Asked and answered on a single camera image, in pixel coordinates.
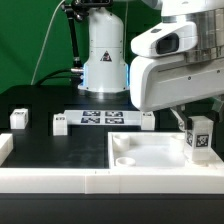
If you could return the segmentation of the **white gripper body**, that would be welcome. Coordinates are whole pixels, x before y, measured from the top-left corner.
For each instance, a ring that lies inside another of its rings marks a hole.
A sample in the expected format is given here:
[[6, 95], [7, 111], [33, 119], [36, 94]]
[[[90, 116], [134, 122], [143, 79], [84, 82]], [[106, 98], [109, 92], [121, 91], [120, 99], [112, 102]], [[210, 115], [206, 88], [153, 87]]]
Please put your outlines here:
[[143, 112], [224, 94], [224, 58], [188, 64], [182, 54], [136, 57], [130, 67], [132, 104]]

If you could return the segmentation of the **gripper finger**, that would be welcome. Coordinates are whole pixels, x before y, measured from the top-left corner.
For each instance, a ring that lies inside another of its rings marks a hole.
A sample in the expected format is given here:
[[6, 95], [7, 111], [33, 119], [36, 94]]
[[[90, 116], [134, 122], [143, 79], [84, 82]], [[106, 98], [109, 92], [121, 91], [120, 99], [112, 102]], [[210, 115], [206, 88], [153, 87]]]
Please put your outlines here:
[[224, 94], [213, 97], [210, 118], [216, 123], [224, 121]]
[[186, 130], [192, 129], [192, 126], [193, 126], [192, 119], [185, 115], [185, 113], [184, 113], [185, 106], [184, 105], [171, 107], [170, 110], [176, 117], [177, 122], [178, 122], [178, 127], [181, 131], [186, 131]]

